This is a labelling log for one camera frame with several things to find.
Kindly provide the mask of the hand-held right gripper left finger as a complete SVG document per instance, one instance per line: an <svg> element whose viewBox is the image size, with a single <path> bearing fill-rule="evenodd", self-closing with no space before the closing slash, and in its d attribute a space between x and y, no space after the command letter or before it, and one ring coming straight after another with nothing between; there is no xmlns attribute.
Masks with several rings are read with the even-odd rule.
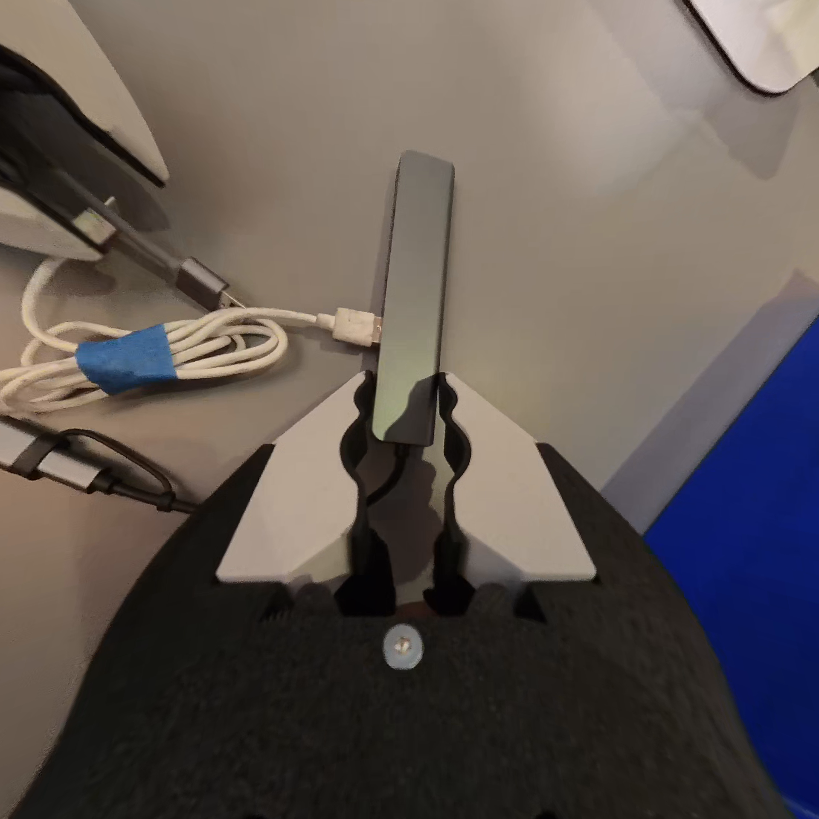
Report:
<svg viewBox="0 0 819 819"><path fill-rule="evenodd" d="M359 465L374 373L355 374L282 433L216 571L222 583L297 587L374 579L394 594L388 549L370 525Z"/></svg>

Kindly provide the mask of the grey USB hub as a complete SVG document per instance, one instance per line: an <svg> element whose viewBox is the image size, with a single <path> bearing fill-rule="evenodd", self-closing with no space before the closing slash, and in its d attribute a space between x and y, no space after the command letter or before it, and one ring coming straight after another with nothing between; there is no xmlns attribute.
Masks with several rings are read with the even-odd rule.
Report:
<svg viewBox="0 0 819 819"><path fill-rule="evenodd" d="M384 443L434 440L455 167L405 151L395 176L372 416Z"/></svg>

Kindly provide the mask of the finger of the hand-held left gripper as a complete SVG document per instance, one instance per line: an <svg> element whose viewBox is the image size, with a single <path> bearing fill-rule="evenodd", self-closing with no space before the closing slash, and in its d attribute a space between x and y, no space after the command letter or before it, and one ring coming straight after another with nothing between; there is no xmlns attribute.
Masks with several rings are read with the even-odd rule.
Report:
<svg viewBox="0 0 819 819"><path fill-rule="evenodd" d="M66 1L1 2L2 87L52 98L79 128L159 188L169 171L145 118Z"/></svg>
<svg viewBox="0 0 819 819"><path fill-rule="evenodd" d="M1 242L69 261L100 261L116 227L91 208L47 161L1 153Z"/></svg>

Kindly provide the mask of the blue plastic bin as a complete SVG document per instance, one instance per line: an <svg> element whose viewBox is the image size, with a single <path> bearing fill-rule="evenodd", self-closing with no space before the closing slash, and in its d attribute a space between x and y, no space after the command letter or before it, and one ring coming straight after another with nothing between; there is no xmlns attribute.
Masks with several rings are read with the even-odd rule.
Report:
<svg viewBox="0 0 819 819"><path fill-rule="evenodd" d="M796 817L818 814L818 322L645 534Z"/></svg>

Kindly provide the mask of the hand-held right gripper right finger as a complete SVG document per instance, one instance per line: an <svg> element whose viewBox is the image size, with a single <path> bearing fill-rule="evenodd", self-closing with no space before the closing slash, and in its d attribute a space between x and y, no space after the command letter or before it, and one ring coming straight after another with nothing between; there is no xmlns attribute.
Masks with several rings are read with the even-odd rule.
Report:
<svg viewBox="0 0 819 819"><path fill-rule="evenodd" d="M593 580L595 565L536 440L454 374L440 375L438 395L453 475L425 594Z"/></svg>

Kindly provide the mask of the wooden laptop stand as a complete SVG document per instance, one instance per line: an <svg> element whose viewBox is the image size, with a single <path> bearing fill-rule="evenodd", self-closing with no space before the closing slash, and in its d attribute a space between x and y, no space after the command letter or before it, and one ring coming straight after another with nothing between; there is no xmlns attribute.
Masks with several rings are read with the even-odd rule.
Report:
<svg viewBox="0 0 819 819"><path fill-rule="evenodd" d="M685 4L752 90L780 96L817 72L817 1Z"/></svg>

